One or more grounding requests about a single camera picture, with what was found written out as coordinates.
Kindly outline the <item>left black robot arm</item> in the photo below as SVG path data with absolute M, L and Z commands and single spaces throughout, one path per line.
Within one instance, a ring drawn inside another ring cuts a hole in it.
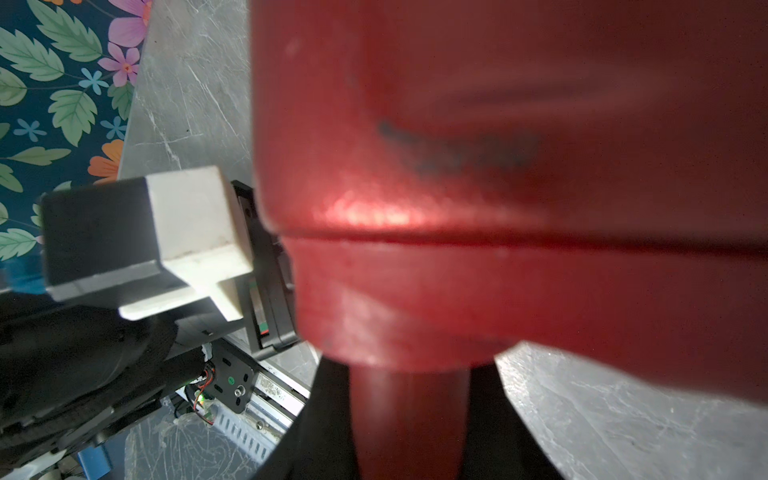
M 290 263 L 214 168 L 50 193 L 42 250 L 1 240 L 1 471 L 73 453 L 175 391 L 240 413 L 299 340 Z

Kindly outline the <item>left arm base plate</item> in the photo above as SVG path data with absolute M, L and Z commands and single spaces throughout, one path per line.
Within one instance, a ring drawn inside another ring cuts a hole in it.
M 253 395 L 257 362 L 226 340 L 212 343 L 214 378 L 206 391 L 236 414 L 243 413 Z

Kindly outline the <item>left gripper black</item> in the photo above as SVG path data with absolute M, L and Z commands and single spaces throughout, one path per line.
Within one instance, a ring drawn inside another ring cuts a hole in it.
M 253 189 L 231 183 L 244 215 L 253 271 L 236 279 L 243 305 L 247 351 L 257 359 L 275 356 L 300 340 L 296 327 L 291 262 L 280 241 L 262 225 Z

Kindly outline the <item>red hard-shell suitcase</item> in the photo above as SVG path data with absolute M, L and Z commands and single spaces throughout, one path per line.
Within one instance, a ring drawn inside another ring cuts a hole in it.
M 528 341 L 767 399 L 763 1 L 252 1 L 254 177 L 325 356 L 293 478 L 536 478 Z

